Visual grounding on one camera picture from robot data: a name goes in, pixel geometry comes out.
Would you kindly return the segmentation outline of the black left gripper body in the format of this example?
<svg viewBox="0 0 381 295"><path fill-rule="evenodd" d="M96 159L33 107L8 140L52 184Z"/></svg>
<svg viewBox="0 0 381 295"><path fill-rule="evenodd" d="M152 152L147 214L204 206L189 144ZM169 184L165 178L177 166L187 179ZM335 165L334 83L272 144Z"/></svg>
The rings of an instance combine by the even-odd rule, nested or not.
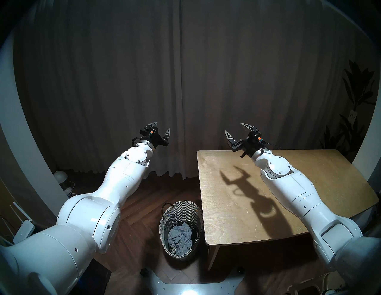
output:
<svg viewBox="0 0 381 295"><path fill-rule="evenodd" d="M150 142L155 149L159 145L164 147L169 145L169 141L164 141L163 137L159 134L158 127L148 128L145 126L144 128L140 129L139 132L143 136L142 140Z"/></svg>

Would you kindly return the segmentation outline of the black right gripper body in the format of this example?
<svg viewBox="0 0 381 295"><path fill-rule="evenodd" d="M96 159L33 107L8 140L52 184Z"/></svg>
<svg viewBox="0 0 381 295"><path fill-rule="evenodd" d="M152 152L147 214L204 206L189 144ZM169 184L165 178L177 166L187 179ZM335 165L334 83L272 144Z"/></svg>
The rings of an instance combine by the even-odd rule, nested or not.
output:
<svg viewBox="0 0 381 295"><path fill-rule="evenodd" d="M243 158L248 155L250 158L257 152L260 154L265 152L265 141L262 139L262 134L256 127L244 127L248 131L246 139L235 140L231 137L231 150L237 152L242 150L243 154L240 156Z"/></svg>

